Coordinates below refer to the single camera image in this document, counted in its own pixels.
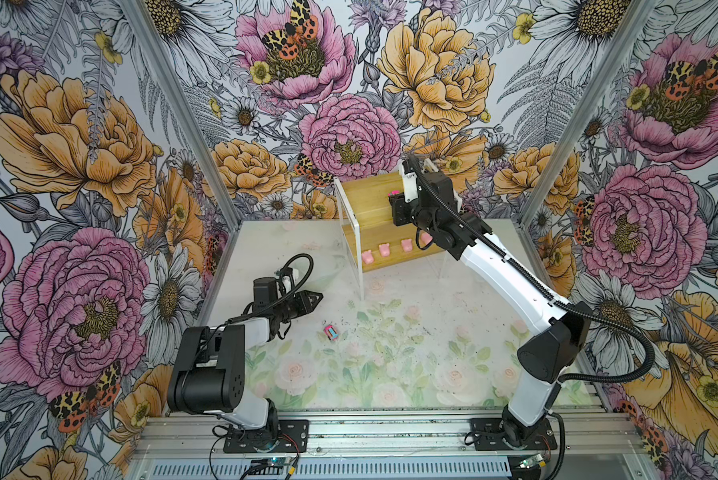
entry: small pink and blue object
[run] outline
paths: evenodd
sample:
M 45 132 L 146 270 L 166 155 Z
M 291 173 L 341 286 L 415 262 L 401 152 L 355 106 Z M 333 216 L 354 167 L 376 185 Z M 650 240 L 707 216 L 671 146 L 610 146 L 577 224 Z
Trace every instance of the small pink and blue object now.
M 325 327 L 325 333 L 327 334 L 327 338 L 330 340 L 337 340 L 337 331 L 335 330 L 335 327 L 332 325 L 327 325 Z

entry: floral tablecloth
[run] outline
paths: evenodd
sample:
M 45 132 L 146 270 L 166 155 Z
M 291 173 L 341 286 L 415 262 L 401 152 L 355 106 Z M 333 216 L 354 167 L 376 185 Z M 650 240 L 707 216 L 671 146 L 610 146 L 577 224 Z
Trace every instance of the floral tablecloth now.
M 527 259 L 510 221 L 490 225 Z M 239 314 L 251 300 L 252 280 L 272 275 L 299 252 L 315 258 L 306 288 L 325 298 L 293 322 L 285 340 L 245 353 L 246 386 L 256 395 L 285 411 L 508 403 L 521 371 L 517 348 L 529 336 L 516 312 L 447 254 L 365 274 L 360 301 L 337 221 L 245 222 L 209 325 Z M 327 325 L 338 331 L 337 340 L 327 338 Z M 598 403 L 581 382 L 566 383 L 557 399 L 558 405 Z

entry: orange flower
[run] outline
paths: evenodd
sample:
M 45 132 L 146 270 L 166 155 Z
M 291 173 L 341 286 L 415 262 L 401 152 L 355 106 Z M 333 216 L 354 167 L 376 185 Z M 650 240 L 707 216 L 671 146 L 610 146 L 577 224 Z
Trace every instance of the orange flower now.
M 301 195 L 303 204 L 295 204 L 292 207 L 291 219 L 318 218 L 320 220 L 331 220 L 337 217 L 337 198 L 332 195 L 325 195 L 319 190 L 311 194 Z
M 469 134 L 464 131 L 450 139 L 448 132 L 435 127 L 433 131 L 413 135 L 403 150 L 429 157 L 453 181 L 455 190 L 462 192 L 467 181 L 473 185 L 479 179 L 479 163 L 487 142 L 484 135 L 469 139 Z
M 659 426 L 685 438 L 708 430 L 706 450 L 718 455 L 718 302 L 709 293 L 676 291 L 664 313 L 671 340 L 656 346 L 669 369 L 624 388 Z
M 61 209 L 83 188 L 110 201 L 115 216 L 125 216 L 156 185 L 153 146 L 123 99 L 105 92 L 108 108 L 93 162 L 87 115 L 92 91 L 81 80 L 66 78 L 61 86 L 41 72 L 34 77 L 20 71 L 17 84 L 10 75 L 0 82 L 22 110 L 21 117 L 0 114 L 0 155 L 18 191 L 63 193 L 56 205 Z
M 410 94 L 411 125 L 459 131 L 469 124 L 469 117 L 484 111 L 495 64 L 489 63 L 485 53 L 456 72 L 442 74 L 444 67 L 457 62 L 458 55 L 469 49 L 473 54 L 473 34 L 457 30 L 452 17 L 445 17 L 441 10 L 432 14 L 424 8 L 418 23 L 416 32 L 403 23 L 393 27 L 377 67 L 393 82 L 386 90 Z
M 518 197 L 525 191 L 531 191 L 551 159 L 554 147 L 556 142 L 551 142 L 542 148 L 519 150 L 516 155 L 509 157 L 511 168 L 503 168 L 495 174 L 495 194 Z M 579 167 L 580 154 L 573 152 L 546 195 L 545 204 L 556 215 L 564 214 L 573 205 L 573 199 L 578 196 Z
M 575 258 L 573 258 L 573 239 L 561 234 L 541 237 L 538 244 L 538 255 L 544 262 L 546 273 L 556 293 L 569 296 L 575 282 Z
M 220 142 L 210 154 L 231 198 L 242 192 L 263 200 L 266 195 L 283 192 L 292 185 L 294 173 L 287 172 L 287 164 L 256 142 Z M 201 187 L 208 197 L 215 197 L 206 178 Z
M 172 376 L 172 365 L 157 365 L 148 369 L 134 383 L 132 391 L 116 404 L 114 417 L 121 425 L 108 433 L 114 442 L 122 443 L 111 463 L 127 475 L 129 461 L 140 440 L 149 417 L 161 417 L 167 408 L 167 389 Z
M 76 452 L 73 447 L 66 448 L 62 455 L 55 447 L 44 447 L 2 480 L 84 480 L 86 463 L 87 454 Z
M 132 220 L 132 230 L 138 248 L 146 254 L 161 250 L 172 255 L 182 245 L 201 272 L 205 267 L 206 242 L 204 225 L 199 219 L 201 208 L 189 194 L 192 190 L 178 169 L 170 168 L 169 176 L 159 181 L 159 193 L 143 197 Z

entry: pink object on shelf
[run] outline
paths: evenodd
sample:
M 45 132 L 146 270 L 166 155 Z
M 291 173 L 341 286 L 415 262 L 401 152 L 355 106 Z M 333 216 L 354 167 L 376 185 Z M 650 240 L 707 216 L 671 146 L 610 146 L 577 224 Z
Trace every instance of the pink object on shelf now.
M 367 250 L 361 253 L 361 259 L 365 265 L 372 264 L 375 261 L 375 257 L 372 255 L 372 250 Z
M 421 232 L 421 246 L 425 247 L 430 244 L 432 239 L 433 237 L 428 232 Z

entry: black mounting plate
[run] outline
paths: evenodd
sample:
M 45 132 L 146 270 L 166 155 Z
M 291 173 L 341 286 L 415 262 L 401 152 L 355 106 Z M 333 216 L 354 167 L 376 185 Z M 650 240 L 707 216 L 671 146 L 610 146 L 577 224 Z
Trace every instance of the black mounting plate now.
M 308 447 L 308 420 L 281 420 L 279 421 L 280 433 L 283 433 L 297 442 L 297 448 L 301 453 Z M 265 428 L 260 430 L 248 430 L 243 436 L 226 437 L 223 445 L 223 453 L 296 453 L 296 448 L 290 442 L 279 440 L 275 447 L 269 452 L 261 452 L 255 445 L 265 443 L 268 432 Z
M 494 418 L 471 418 L 471 431 L 472 432 L 502 432 L 503 429 L 500 423 L 503 421 L 500 417 Z M 516 452 L 517 455 L 522 455 L 521 452 L 525 450 L 540 450 L 545 452 L 549 448 L 554 450 L 556 448 L 556 438 L 551 430 L 551 424 L 548 418 L 544 418 L 540 428 L 538 428 L 537 436 L 530 441 L 526 448 L 515 448 L 509 446 L 502 439 L 489 439 L 484 436 L 473 436 L 473 446 L 477 449 L 477 452 Z

